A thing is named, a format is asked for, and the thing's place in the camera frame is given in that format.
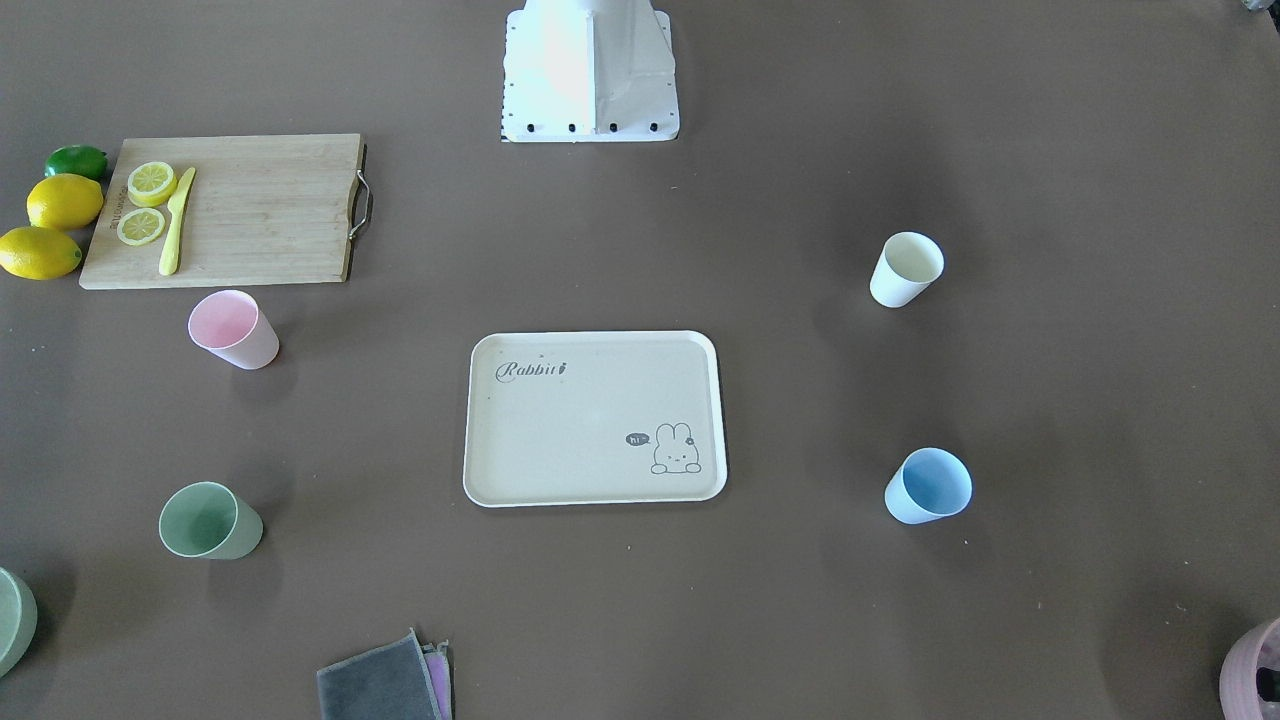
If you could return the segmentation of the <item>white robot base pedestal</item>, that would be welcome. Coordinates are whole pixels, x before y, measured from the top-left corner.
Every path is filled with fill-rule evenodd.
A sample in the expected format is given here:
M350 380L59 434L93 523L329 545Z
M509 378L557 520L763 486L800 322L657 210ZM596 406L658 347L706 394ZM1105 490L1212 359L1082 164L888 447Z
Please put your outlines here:
M506 18L500 138L678 137L671 19L649 1L527 1Z

